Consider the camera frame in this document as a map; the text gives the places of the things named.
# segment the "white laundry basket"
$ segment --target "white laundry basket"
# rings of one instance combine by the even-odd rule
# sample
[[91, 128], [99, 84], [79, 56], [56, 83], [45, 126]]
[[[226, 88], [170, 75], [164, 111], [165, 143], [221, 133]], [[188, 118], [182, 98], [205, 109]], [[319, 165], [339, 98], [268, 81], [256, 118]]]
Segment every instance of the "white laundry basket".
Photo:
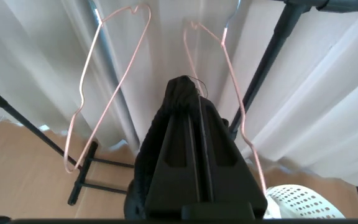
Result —
[[267, 190], [280, 207], [282, 218], [345, 218], [323, 196], [300, 185], [279, 185]]

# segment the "pink clothes hanger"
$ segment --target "pink clothes hanger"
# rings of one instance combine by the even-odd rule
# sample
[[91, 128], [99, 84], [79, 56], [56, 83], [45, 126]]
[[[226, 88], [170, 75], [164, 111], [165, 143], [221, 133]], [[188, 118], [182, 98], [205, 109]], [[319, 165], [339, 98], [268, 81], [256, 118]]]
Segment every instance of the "pink clothes hanger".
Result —
[[[233, 67], [231, 65], [229, 55], [227, 54], [226, 45], [224, 43], [224, 41], [226, 39], [226, 34], [227, 34], [227, 24], [226, 24], [226, 27], [224, 28], [222, 39], [220, 39], [219, 37], [214, 35], [210, 30], [208, 30], [204, 25], [202, 25], [199, 22], [194, 23], [193, 21], [190, 21], [190, 26], [194, 30], [198, 29], [199, 27], [202, 28], [207, 33], [209, 33], [211, 35], [211, 37], [213, 37], [213, 39], [215, 39], [216, 41], [218, 41], [221, 44], [221, 47], [222, 47], [223, 52], [224, 52], [224, 56], [226, 57], [227, 65], [229, 66], [230, 76], [231, 76], [231, 79], [232, 79], [233, 84], [234, 84], [234, 89], [236, 91], [237, 99], [238, 99], [239, 104], [240, 104], [240, 110], [241, 110], [241, 136], [242, 136], [243, 140], [247, 143], [247, 145], [251, 148], [251, 151], [254, 154], [255, 161], [256, 161], [256, 166], [257, 166], [258, 173], [259, 173], [260, 183], [262, 185], [262, 191], [266, 195], [266, 183], [265, 183], [264, 173], [262, 171], [262, 167], [260, 165], [258, 153], [257, 153], [257, 151], [255, 149], [255, 146], [253, 145], [253, 143], [250, 140], [248, 140], [248, 138], [246, 136], [246, 131], [245, 131], [246, 110], [245, 110], [244, 105], [242, 104], [242, 101], [241, 101], [240, 90], [239, 90], [239, 87], [238, 87], [237, 79], [236, 79], [236, 76], [234, 75], [234, 70], [233, 70]], [[185, 44], [186, 54], [187, 54], [187, 57], [188, 57], [188, 60], [189, 60], [189, 63], [190, 63], [191, 71], [192, 71], [194, 77], [197, 78], [197, 84], [198, 84], [198, 88], [200, 89], [201, 96], [204, 96], [204, 93], [202, 91], [202, 87], [200, 85], [200, 82], [198, 81], [198, 77], [197, 77], [197, 74], [196, 74], [196, 69], [195, 69], [195, 66], [194, 66], [194, 63], [193, 63], [193, 59], [191, 59], [190, 52], [189, 52], [189, 49], [188, 49], [188, 46], [187, 46], [187, 39], [186, 39], [187, 28], [188, 27], [185, 26], [185, 29], [183, 30], [183, 42]]]
[[[93, 51], [93, 49], [94, 49], [94, 45], [95, 45], [95, 43], [96, 43], [96, 40], [98, 39], [100, 30], [101, 30], [103, 24], [104, 24], [107, 20], [109, 20], [109, 19], [111, 19], [113, 16], [115, 16], [118, 12], [121, 12], [121, 11], [124, 11], [124, 10], [126, 10], [126, 9], [129, 9], [129, 10], [131, 10], [131, 13], [132, 13], [132, 14], [135, 14], [135, 13], [139, 10], [140, 7], [145, 7], [145, 8], [149, 11], [149, 19], [148, 19], [148, 21], [147, 21], [147, 23], [146, 23], [146, 26], [144, 27], [143, 33], [142, 33], [142, 35], [140, 36], [140, 39], [139, 39], [139, 41], [138, 41], [138, 43], [137, 43], [137, 46], [136, 46], [136, 48], [135, 48], [135, 51], [134, 51], [134, 53], [132, 54], [131, 61], [129, 62], [126, 71], [124, 72], [124, 75], [122, 76], [121, 81], [118, 83], [118, 86], [117, 86], [116, 90], [114, 91], [114, 93], [112, 94], [112, 96], [111, 96], [111, 98], [110, 98], [110, 100], [109, 100], [109, 103], [106, 105], [106, 108], [104, 109], [102, 115], [100, 116], [98, 123], [96, 124], [96, 126], [95, 126], [95, 128], [94, 128], [94, 130], [93, 130], [93, 132], [92, 132], [92, 134], [91, 134], [91, 136], [90, 136], [89, 139], [88, 139], [88, 142], [87, 142], [86, 145], [85, 145], [85, 148], [83, 149], [83, 151], [82, 151], [82, 153], [81, 153], [80, 158], [78, 159], [78, 162], [75, 164], [74, 169], [71, 169], [71, 168], [69, 168], [69, 165], [68, 165], [68, 150], [69, 150], [69, 147], [70, 147], [71, 134], [72, 134], [72, 132], [73, 132], [73, 127], [74, 127], [75, 118], [76, 118], [77, 114], [81, 111], [82, 107], [84, 106], [84, 102], [85, 102], [84, 93], [83, 93], [84, 77], [85, 77], [86, 69], [88, 68], [88, 64], [89, 64], [90, 59], [91, 59], [91, 56], [92, 56], [92, 51]], [[110, 15], [108, 15], [108, 16], [107, 16], [106, 18], [104, 18], [104, 19], [100, 19], [99, 14], [98, 14], [98, 20], [101, 21], [101, 22], [99, 23], [98, 29], [96, 29], [96, 33], [95, 33], [95, 35], [94, 35], [94, 37], [93, 37], [93, 41], [92, 41], [92, 44], [91, 44], [91, 48], [90, 48], [89, 53], [88, 53], [88, 56], [87, 56], [87, 58], [86, 58], [85, 66], [84, 66], [84, 69], [83, 69], [83, 71], [82, 71], [81, 80], [80, 80], [81, 106], [75, 111], [73, 117], [71, 118], [70, 126], [69, 126], [68, 132], [67, 132], [67, 140], [66, 140], [65, 153], [64, 153], [63, 160], [64, 160], [65, 169], [66, 169], [66, 171], [67, 171], [68, 173], [72, 173], [74, 170], [76, 170], [76, 169], [78, 168], [78, 166], [80, 165], [81, 161], [84, 159], [84, 156], [85, 156], [86, 152], [88, 151], [88, 148], [89, 148], [89, 146], [90, 146], [90, 144], [91, 144], [91, 142], [92, 142], [92, 139], [93, 139], [93, 137], [94, 137], [96, 131], [97, 131], [98, 128], [99, 128], [100, 123], [102, 122], [102, 120], [103, 120], [103, 118], [104, 118], [104, 115], [106, 115], [106, 112], [107, 112], [108, 108], [110, 107], [110, 104], [111, 104], [112, 100], [113, 100], [114, 97], [116, 96], [118, 90], [120, 89], [120, 87], [121, 87], [121, 85], [122, 85], [122, 82], [124, 81], [125, 77], [126, 77], [127, 74], [128, 74], [129, 69], [130, 69], [131, 66], [132, 66], [132, 63], [134, 62], [134, 59], [135, 59], [136, 53], [137, 53], [137, 51], [138, 51], [138, 49], [139, 49], [140, 43], [142, 42], [142, 40], [143, 40], [143, 38], [144, 38], [144, 35], [145, 35], [145, 33], [146, 33], [146, 30], [147, 30], [147, 28], [149, 27], [151, 17], [152, 17], [152, 11], [151, 11], [150, 7], [149, 7], [148, 5], [146, 5], [146, 4], [138, 4], [138, 5], [136, 5], [135, 9], [132, 9], [130, 6], [122, 7], [122, 8], [120, 8], [120, 9], [114, 11], [113, 13], [111, 13]]]

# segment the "curtain fold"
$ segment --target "curtain fold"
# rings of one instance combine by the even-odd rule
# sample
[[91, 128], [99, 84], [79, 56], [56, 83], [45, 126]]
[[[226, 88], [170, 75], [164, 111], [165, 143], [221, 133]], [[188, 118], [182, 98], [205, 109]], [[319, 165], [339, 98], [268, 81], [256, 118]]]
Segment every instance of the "curtain fold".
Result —
[[[151, 7], [152, 20], [96, 135], [103, 146], [125, 139], [137, 152], [167, 82], [191, 75], [184, 26], [199, 21], [221, 37], [237, 0], [0, 1], [2, 96], [36, 125], [66, 130], [80, 104], [79, 79], [97, 26], [94, 9], [105, 17], [139, 2]], [[242, 94], [283, 8], [277, 1], [242, 1], [229, 24], [226, 45]], [[75, 131], [84, 137], [122, 78], [146, 16], [145, 11], [124, 11], [103, 26], [76, 123]], [[208, 98], [231, 121], [238, 102], [219, 44], [203, 31], [189, 29], [188, 45]], [[312, 9], [301, 16], [247, 112], [246, 132], [265, 160], [289, 161], [358, 185], [358, 12]], [[242, 138], [236, 144], [244, 157], [250, 155]]]

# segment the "brown floor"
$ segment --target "brown floor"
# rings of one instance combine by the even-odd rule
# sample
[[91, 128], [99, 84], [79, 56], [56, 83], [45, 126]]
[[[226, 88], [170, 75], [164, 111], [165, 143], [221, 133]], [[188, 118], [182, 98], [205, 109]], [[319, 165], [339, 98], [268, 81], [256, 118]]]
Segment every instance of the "brown floor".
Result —
[[[60, 147], [65, 138], [50, 131], [47, 136]], [[84, 140], [74, 136], [70, 155], [78, 158]], [[133, 163], [127, 148], [98, 157]], [[67, 199], [77, 172], [67, 174], [62, 158], [26, 128], [0, 121], [0, 215], [12, 218], [123, 218], [125, 195], [84, 188], [74, 206]], [[126, 189], [133, 178], [128, 168], [94, 163], [87, 181]], [[333, 203], [347, 218], [358, 218], [358, 196], [354, 186], [341, 180], [306, 174], [286, 174], [278, 169], [266, 173], [269, 186], [300, 184]]]

